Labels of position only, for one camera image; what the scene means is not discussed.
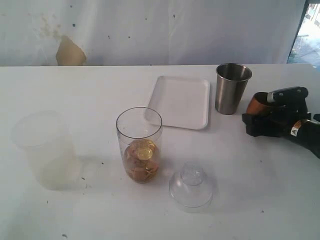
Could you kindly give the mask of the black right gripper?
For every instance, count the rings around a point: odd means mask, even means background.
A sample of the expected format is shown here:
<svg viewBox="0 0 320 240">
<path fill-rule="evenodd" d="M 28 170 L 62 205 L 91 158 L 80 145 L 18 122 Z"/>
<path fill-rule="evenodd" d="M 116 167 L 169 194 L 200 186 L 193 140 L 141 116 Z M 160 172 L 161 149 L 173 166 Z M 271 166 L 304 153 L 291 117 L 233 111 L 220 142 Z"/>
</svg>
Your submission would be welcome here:
<svg viewBox="0 0 320 240">
<path fill-rule="evenodd" d="M 281 137 L 286 128 L 291 128 L 297 122 L 311 119 L 306 98 L 309 91 L 300 87 L 299 95 L 286 103 L 270 103 L 273 109 L 267 115 L 242 114 L 242 121 L 246 126 L 246 133 L 253 137 Z"/>
</svg>

